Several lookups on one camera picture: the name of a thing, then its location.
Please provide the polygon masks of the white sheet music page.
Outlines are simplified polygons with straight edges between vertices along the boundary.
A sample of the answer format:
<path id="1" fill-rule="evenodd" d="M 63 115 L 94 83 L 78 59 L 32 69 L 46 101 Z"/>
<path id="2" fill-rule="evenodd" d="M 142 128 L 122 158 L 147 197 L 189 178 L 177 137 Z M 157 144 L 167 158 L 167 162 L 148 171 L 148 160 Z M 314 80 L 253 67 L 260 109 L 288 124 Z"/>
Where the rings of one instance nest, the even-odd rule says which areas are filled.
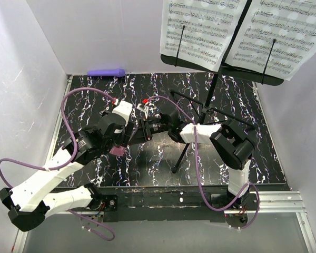
<path id="1" fill-rule="evenodd" d="M 246 1 L 164 1 L 160 53 L 218 71 Z"/>
<path id="2" fill-rule="evenodd" d="M 316 53 L 316 1 L 252 1 L 225 63 L 291 80 Z"/>

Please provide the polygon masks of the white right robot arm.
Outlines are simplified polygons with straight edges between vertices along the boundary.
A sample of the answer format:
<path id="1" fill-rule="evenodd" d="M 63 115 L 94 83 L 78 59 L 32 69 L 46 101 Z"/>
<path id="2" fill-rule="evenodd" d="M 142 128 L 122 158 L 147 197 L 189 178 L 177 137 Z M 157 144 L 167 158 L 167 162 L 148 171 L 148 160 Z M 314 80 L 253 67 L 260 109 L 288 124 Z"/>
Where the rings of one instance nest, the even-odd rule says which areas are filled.
<path id="1" fill-rule="evenodd" d="M 177 143 L 213 145 L 221 160 L 229 167 L 229 206 L 238 210 L 247 203 L 245 194 L 249 188 L 248 173 L 255 143 L 236 120 L 194 124 L 182 121 L 176 111 L 161 113 L 159 117 L 140 119 L 131 143 L 148 142 L 154 134 L 161 132 L 167 132 Z"/>

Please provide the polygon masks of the pink metronome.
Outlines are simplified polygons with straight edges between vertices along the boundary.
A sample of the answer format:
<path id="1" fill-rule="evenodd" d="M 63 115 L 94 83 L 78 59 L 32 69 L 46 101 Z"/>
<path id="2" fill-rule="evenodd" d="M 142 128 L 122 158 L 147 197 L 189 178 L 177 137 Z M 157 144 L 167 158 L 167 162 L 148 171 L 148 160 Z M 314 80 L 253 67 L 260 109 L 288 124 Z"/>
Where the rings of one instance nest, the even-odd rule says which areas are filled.
<path id="1" fill-rule="evenodd" d="M 119 146 L 119 147 L 113 147 L 110 151 L 109 151 L 109 154 L 111 155 L 115 155 L 115 156 L 118 156 L 118 157 L 121 157 L 124 155 L 125 153 L 125 147 L 122 147 L 122 146 Z"/>

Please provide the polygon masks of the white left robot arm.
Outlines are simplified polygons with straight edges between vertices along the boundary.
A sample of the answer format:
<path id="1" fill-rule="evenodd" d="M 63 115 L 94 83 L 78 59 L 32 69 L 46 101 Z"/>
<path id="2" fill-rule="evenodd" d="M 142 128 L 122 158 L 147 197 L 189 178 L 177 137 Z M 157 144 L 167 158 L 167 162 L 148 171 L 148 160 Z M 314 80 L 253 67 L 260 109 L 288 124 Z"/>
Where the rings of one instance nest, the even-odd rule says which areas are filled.
<path id="1" fill-rule="evenodd" d="M 21 231 L 30 231 L 56 213 L 73 208 L 95 211 L 107 205 L 110 196 L 103 196 L 92 183 L 73 190 L 52 191 L 92 160 L 114 148 L 125 147 L 134 127 L 129 118 L 129 113 L 104 114 L 97 125 L 86 127 L 67 139 L 44 170 L 15 187 L 3 188 L 0 200 L 8 209 L 11 223 Z"/>

